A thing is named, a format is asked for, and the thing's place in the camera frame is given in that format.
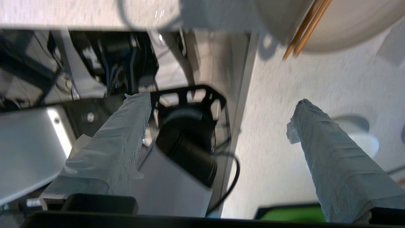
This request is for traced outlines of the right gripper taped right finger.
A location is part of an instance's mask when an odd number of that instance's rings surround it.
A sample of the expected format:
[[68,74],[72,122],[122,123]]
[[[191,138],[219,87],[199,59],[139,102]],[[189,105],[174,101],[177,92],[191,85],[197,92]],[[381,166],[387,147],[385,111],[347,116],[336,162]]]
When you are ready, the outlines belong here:
[[291,144],[301,143],[327,222],[405,222],[404,189],[309,100],[296,105],[287,137]]

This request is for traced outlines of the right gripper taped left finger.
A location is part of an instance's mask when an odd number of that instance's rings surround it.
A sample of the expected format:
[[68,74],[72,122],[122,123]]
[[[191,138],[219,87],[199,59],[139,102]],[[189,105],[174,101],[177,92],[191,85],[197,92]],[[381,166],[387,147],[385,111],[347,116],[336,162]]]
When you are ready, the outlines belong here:
[[67,199],[76,193],[130,196],[132,181],[143,178],[136,166],[152,105],[150,92],[125,97],[92,137],[83,134],[75,141],[41,198]]

